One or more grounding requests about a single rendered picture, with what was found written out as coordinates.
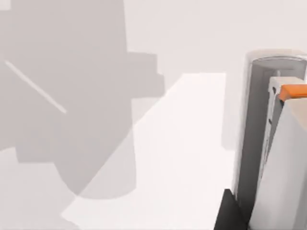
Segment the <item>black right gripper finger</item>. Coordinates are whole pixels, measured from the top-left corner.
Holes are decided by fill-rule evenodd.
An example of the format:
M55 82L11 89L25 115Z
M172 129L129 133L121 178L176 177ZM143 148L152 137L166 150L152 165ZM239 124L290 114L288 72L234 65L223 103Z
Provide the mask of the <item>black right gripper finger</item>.
M229 188L223 192L213 230L250 230L245 212Z

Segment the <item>grey and orange stapler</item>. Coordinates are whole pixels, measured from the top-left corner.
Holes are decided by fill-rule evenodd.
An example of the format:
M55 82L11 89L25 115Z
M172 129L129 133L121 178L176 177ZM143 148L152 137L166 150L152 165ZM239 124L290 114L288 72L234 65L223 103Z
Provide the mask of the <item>grey and orange stapler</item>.
M246 54L234 193L246 230L307 230L307 53Z

